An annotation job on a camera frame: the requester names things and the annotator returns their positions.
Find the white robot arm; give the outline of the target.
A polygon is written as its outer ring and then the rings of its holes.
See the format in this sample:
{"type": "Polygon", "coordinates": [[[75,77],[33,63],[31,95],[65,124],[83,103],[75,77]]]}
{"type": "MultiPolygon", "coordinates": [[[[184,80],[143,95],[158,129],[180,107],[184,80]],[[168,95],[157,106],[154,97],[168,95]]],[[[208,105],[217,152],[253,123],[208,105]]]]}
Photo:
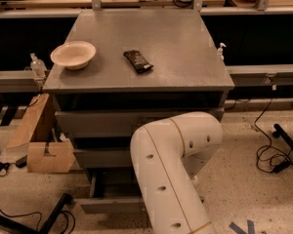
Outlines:
{"type": "Polygon", "coordinates": [[[193,178],[223,141],[221,123],[191,112],[139,127],[130,153],[154,234],[216,234],[193,178]]]}

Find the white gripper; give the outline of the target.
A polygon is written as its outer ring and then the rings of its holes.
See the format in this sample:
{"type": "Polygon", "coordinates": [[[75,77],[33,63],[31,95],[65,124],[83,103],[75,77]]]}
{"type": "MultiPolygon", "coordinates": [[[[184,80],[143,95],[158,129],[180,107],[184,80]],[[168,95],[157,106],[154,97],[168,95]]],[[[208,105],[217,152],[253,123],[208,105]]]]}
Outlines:
{"type": "Polygon", "coordinates": [[[194,187],[197,188],[197,187],[198,187],[198,184],[199,184],[198,176],[195,175],[195,176],[191,179],[191,181],[192,181],[194,187]]]}

